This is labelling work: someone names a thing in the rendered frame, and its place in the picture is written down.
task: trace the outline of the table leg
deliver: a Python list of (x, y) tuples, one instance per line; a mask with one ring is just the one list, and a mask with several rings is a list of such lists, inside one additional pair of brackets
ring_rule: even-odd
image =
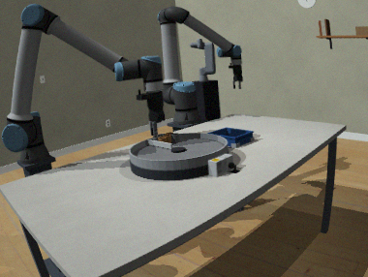
[(321, 232), (327, 233), (329, 227), (329, 218), (331, 216), (332, 197), (335, 183), (335, 167), (336, 167), (336, 147), (337, 138), (328, 145), (328, 163), (327, 163), (327, 180), (325, 184), (324, 207), (322, 216)]
[(41, 254), (39, 245), (37, 244), (33, 236), (28, 232), (27, 228), (23, 226), (22, 223), (21, 223), (21, 227), (23, 228), (25, 238), (28, 243), (28, 247), (31, 250), (33, 260), (35, 261), (37, 269), (39, 270), (40, 276), (49, 277), (48, 271), (45, 265), (45, 261), (44, 261), (43, 255)]

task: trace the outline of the blue bin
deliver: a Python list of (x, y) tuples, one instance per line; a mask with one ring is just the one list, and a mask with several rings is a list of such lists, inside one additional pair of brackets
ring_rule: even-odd
[(251, 141), (253, 137), (253, 131), (234, 129), (234, 128), (223, 128), (210, 132), (208, 134), (214, 134), (221, 136), (228, 141), (228, 147), (236, 148), (245, 143)]

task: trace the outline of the gray robotic arm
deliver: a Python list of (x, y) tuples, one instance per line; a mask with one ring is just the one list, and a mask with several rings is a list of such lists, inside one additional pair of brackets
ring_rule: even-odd
[[(147, 100), (150, 123), (156, 124), (165, 119), (160, 57), (144, 56), (137, 61), (128, 61), (68, 26), (58, 15), (40, 5), (27, 6), (21, 20), (23, 25), (15, 67), (12, 109), (7, 116), (8, 125), (2, 133), (2, 140), (9, 150), (21, 151), (18, 164), (23, 167), (26, 176), (51, 169), (50, 163), (55, 161), (44, 144), (40, 114), (31, 112), (42, 32), (54, 35), (106, 66), (115, 72), (116, 80), (143, 78), (146, 94), (138, 96), (138, 99)], [(151, 127), (151, 134), (157, 133), (155, 124)]]
[(180, 81), (179, 77), (179, 60), (177, 52), (176, 26), (175, 23), (184, 23), (204, 38), (214, 43), (219, 48), (217, 54), (219, 57), (230, 57), (230, 68), (233, 70), (233, 87), (235, 83), (243, 80), (241, 69), (241, 48), (227, 41), (224, 37), (204, 25), (202, 22), (194, 18), (188, 11), (170, 7), (160, 11), (158, 20), (161, 24), (163, 54), (164, 54), (164, 72), (166, 83), (175, 83)]

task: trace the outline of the wooden floor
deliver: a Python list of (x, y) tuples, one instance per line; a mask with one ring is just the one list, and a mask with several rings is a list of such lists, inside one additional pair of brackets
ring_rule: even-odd
[[(91, 147), (60, 157), (53, 166), (148, 137), (146, 132)], [(125, 276), (364, 276), (368, 269), (368, 142), (338, 138), (331, 221), (324, 234), (326, 162), (327, 148), (243, 211)], [(21, 169), (0, 175), (0, 185), (22, 176)], [(1, 194), (0, 202), (0, 276), (38, 276), (19, 220)]]

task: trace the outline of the white round object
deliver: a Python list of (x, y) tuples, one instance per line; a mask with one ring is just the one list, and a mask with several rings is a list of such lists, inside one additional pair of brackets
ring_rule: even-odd
[(303, 8), (312, 8), (316, 4), (316, 0), (297, 0)]

